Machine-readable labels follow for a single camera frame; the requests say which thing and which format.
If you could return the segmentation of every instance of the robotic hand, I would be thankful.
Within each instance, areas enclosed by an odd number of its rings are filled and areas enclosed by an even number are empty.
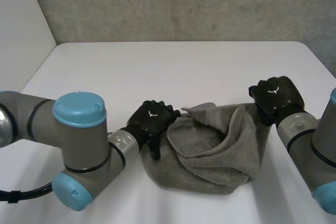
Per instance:
[[[131,116],[123,130],[140,139],[140,149],[148,142],[152,158],[158,160],[161,157],[160,135],[180,116],[179,110],[174,110],[171,105],[165,105],[162,101],[145,101]]]
[[[336,215],[336,89],[320,122],[304,110],[303,99],[285,76],[249,88],[263,124],[276,124],[278,135],[326,212]]]
[[[279,125],[281,120],[294,113],[304,112],[305,103],[294,83],[286,76],[259,81],[249,88],[264,125]]]

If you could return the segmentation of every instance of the light blue joint cap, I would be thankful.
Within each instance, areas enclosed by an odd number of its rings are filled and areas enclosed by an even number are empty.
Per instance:
[[[319,186],[311,195],[324,211],[336,215],[336,182]]]
[[[334,90],[331,92],[330,100],[332,101],[333,104],[336,105],[336,88],[334,88]]]
[[[52,181],[51,186],[57,198],[74,211],[82,211],[93,202],[89,191],[65,173],[59,173]]]
[[[107,116],[102,97],[89,92],[63,95],[54,103],[53,114],[59,122],[77,128],[97,126]]]

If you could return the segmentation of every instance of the towel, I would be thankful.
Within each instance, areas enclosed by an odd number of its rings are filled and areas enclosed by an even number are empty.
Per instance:
[[[161,159],[141,152],[146,173],[159,186],[202,194],[231,194],[257,178],[270,127],[255,104],[183,108],[161,136]]]

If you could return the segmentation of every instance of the carbon fiber hand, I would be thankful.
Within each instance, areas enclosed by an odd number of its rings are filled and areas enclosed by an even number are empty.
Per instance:
[[[282,108],[304,109],[305,103],[294,83],[286,76],[272,77],[249,87],[249,95],[254,99],[263,124],[270,126]]]
[[[160,159],[160,134],[181,116],[178,110],[164,102],[145,101],[131,116],[127,126],[138,126],[142,136],[148,142],[152,158]]]

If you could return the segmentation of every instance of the black band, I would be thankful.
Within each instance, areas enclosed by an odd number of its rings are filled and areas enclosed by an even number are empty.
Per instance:
[[[16,137],[17,137],[17,124],[16,124],[16,121],[15,121],[15,117],[13,116],[13,114],[9,111],[9,109],[0,103],[0,108],[5,111],[5,113],[7,114],[11,124],[12,124],[12,130],[13,130],[13,138],[11,140],[11,143],[16,140]]]
[[[18,203],[21,199],[21,191],[11,191],[8,195],[8,203]]]
[[[316,148],[315,146],[313,145],[313,142],[310,141],[310,148],[311,150],[314,152],[314,154],[320,159],[322,160],[323,162],[325,162],[326,164],[336,168],[336,163],[328,158],[326,158],[325,156],[323,156]]]
[[[109,142],[109,146],[112,147],[113,149],[115,149],[115,151],[118,152],[121,161],[122,161],[122,165],[123,165],[123,169],[125,169],[126,166],[126,160],[125,160],[125,156],[124,154],[122,154],[121,150],[118,149],[118,147],[116,147],[113,143]]]
[[[68,167],[66,164],[64,164],[64,166],[67,170],[69,170],[72,173],[90,173],[90,172],[93,172],[94,170],[98,170],[99,168],[102,168],[104,166],[104,164],[106,164],[106,162],[109,160],[109,157],[110,157],[110,153],[109,153],[109,155],[107,155],[107,157],[105,158],[105,160],[103,162],[101,162],[99,165],[96,165],[96,166],[91,167],[91,168],[73,169],[73,168]]]
[[[34,119],[34,116],[36,114],[36,112],[38,111],[39,108],[41,108],[41,106],[43,104],[45,104],[46,102],[49,102],[51,101],[51,99],[46,99],[46,100],[43,100],[41,102],[39,102],[35,107],[34,109],[31,111],[30,115],[29,115],[29,118],[28,118],[28,123],[27,123],[27,132],[28,132],[28,136],[30,138],[30,140],[36,142],[34,136],[33,136],[33,131],[32,131],[32,125],[33,125],[33,119]]]
[[[309,133],[314,133],[316,129],[310,129],[310,130],[306,130],[306,131],[302,131],[299,134],[295,135],[287,144],[287,152],[289,153],[289,149],[292,146],[292,144],[300,137],[309,134]]]

